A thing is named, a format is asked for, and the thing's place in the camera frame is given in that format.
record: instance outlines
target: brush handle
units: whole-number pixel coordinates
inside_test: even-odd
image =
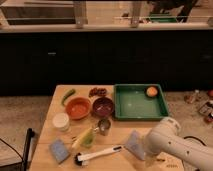
[[[98,151],[95,153],[80,155],[80,156],[78,156],[78,160],[79,161],[90,160],[90,159],[98,157],[98,156],[107,155],[107,154],[111,154],[111,153],[115,153],[115,152],[119,152],[119,151],[121,151],[121,146],[107,148],[105,150]]]

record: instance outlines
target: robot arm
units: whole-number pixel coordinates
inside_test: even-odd
[[[144,138],[146,155],[156,156],[160,152],[174,155],[202,171],[213,168],[213,148],[202,146],[178,137],[179,123],[173,118],[164,118]]]

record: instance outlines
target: black cabinet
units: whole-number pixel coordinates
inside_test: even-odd
[[[57,84],[213,86],[213,32],[0,34],[0,95],[52,94]]]

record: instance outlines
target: bowl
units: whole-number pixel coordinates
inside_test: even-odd
[[[81,119],[86,117],[91,110],[90,100],[84,97],[77,97],[70,100],[66,106],[66,112],[70,119]]]
[[[107,97],[101,97],[94,101],[92,110],[95,115],[100,117],[107,117],[114,112],[114,103]]]

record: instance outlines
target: purple bowl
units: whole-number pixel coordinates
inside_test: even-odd
[[[107,117],[114,112],[114,103],[107,97],[101,97],[94,101],[92,105],[93,113],[100,117]]]

